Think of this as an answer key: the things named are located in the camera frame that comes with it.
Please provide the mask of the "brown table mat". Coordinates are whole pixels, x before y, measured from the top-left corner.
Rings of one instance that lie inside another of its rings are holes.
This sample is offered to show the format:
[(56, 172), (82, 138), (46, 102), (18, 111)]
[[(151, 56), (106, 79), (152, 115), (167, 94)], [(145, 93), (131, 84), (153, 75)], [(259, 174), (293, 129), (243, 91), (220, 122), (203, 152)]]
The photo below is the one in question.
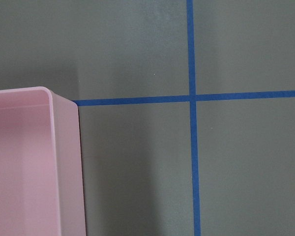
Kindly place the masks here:
[(79, 102), (89, 236), (295, 236), (295, 0), (0, 0), (0, 90)]

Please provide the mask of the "pink plastic bin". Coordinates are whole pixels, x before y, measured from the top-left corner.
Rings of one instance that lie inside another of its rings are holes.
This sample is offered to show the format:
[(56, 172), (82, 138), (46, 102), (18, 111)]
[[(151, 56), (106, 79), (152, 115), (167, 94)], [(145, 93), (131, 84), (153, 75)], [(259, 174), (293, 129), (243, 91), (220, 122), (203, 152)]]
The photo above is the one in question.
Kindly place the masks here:
[(0, 236), (84, 236), (76, 103), (45, 87), (0, 90)]

